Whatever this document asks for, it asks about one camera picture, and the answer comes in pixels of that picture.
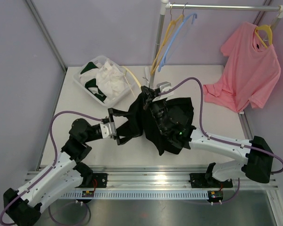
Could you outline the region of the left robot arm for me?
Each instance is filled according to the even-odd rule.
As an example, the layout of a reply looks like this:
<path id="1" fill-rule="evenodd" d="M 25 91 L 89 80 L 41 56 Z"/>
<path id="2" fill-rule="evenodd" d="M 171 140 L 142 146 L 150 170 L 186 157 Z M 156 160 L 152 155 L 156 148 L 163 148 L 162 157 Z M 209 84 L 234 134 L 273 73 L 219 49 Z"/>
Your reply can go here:
<path id="1" fill-rule="evenodd" d="M 114 108 L 108 109 L 108 117 L 99 119 L 75 111 L 62 111 L 53 116 L 54 121 L 63 114 L 78 115 L 69 131 L 69 138 L 58 150 L 53 131 L 49 136 L 54 149 L 54 158 L 40 173 L 18 189 L 9 188 L 3 194 L 4 209 L 0 214 L 0 224 L 7 225 L 3 220 L 8 215 L 13 221 L 11 225 L 33 226 L 41 214 L 61 195 L 76 187 L 96 187 L 97 182 L 93 170 L 83 163 L 83 159 L 92 148 L 89 142 L 113 138 L 120 145 L 120 128 L 115 126 L 114 117 L 130 119 L 130 112 Z"/>

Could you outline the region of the green and white t shirt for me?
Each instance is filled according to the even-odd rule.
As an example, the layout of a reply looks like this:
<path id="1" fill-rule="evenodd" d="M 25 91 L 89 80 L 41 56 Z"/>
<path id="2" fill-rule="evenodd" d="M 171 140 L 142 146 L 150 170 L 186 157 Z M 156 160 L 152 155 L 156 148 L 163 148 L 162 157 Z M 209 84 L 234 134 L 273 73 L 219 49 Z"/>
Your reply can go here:
<path id="1" fill-rule="evenodd" d="M 80 83 L 91 92 L 97 99 L 104 102 L 107 96 L 98 88 L 96 82 L 96 75 L 99 71 L 97 65 L 93 62 L 88 62 L 87 65 L 80 72 L 79 79 Z"/>

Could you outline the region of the yellow hanger with metal hook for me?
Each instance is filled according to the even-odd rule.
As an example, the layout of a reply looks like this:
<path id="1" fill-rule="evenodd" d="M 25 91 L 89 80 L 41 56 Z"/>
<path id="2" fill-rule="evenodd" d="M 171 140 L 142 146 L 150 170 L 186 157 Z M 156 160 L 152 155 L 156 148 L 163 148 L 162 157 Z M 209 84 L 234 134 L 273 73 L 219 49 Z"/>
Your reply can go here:
<path id="1" fill-rule="evenodd" d="M 150 75 L 151 78 L 154 78 L 156 69 L 158 68 L 159 63 L 162 61 L 162 57 L 159 58 L 161 55 L 161 51 L 163 47 L 167 44 L 169 41 L 171 35 L 174 33 L 176 26 L 183 21 L 184 16 L 180 15 L 177 19 L 173 20 L 172 15 L 170 22 L 167 26 L 164 38 L 161 42 L 162 38 L 162 32 L 163 32 L 163 25 L 164 25 L 164 20 L 165 20 L 165 15 L 166 15 L 166 7 L 169 6 L 170 11 L 172 8 L 172 4 L 169 3 L 168 0 L 161 0 L 161 5 L 160 5 L 160 15 L 159 15 L 159 22 L 158 22 L 158 31 L 157 31 L 157 36 L 156 36 L 156 44 L 155 44 L 155 51 L 154 51 L 154 58 L 152 62 L 152 66 L 150 69 Z"/>

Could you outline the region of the black t shirt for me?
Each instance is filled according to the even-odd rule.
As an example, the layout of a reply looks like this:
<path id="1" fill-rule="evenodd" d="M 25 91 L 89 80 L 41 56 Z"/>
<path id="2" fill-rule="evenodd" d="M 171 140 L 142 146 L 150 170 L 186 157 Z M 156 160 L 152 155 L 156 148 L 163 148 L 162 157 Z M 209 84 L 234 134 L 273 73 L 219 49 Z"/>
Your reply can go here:
<path id="1" fill-rule="evenodd" d="M 165 151 L 179 154 L 183 148 L 190 149 L 191 134 L 196 129 L 192 125 L 194 108 L 189 97 L 165 101 L 165 109 L 143 110 L 142 94 L 130 105 L 127 121 L 117 128 L 121 137 L 145 137 L 152 142 L 159 155 Z"/>

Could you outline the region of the cream hanger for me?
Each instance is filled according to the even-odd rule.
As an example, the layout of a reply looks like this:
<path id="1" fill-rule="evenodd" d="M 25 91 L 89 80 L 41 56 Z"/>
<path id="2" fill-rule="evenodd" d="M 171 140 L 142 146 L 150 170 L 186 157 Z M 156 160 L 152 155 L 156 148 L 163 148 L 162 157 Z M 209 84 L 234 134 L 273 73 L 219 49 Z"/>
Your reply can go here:
<path id="1" fill-rule="evenodd" d="M 134 75 L 134 73 L 129 69 L 127 68 L 126 66 L 121 66 L 125 72 L 124 72 L 124 79 L 125 81 L 127 82 L 128 86 L 129 86 L 129 89 L 132 93 L 132 95 L 134 96 L 134 98 L 136 98 L 136 95 L 133 91 L 133 85 L 130 85 L 129 84 L 129 80 L 127 78 L 127 74 L 129 74 L 129 77 L 132 78 L 134 80 L 134 83 L 137 85 L 137 87 L 141 87 L 141 83 L 139 82 L 138 78 Z M 150 75 L 150 68 L 148 66 L 146 66 L 144 68 L 144 76 L 143 76 L 143 79 L 145 80 L 145 83 L 146 83 L 146 86 L 150 86 L 150 78 L 151 78 L 151 75 Z"/>

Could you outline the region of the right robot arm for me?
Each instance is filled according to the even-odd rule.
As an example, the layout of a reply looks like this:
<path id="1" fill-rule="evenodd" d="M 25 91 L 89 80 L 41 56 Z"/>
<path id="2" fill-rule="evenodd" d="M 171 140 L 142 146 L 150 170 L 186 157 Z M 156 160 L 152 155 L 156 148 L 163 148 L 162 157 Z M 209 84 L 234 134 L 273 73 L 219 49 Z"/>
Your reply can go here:
<path id="1" fill-rule="evenodd" d="M 231 179 L 246 176 L 267 184 L 272 173 L 273 152 L 258 136 L 239 140 L 209 134 L 202 127 L 192 125 L 193 106 L 190 98 L 168 100 L 170 84 L 164 89 L 141 87 L 143 129 L 160 155 L 165 151 L 179 153 L 182 149 L 199 149 L 231 158 L 226 163 L 211 163 L 206 172 L 190 175 L 193 187 L 225 186 Z"/>

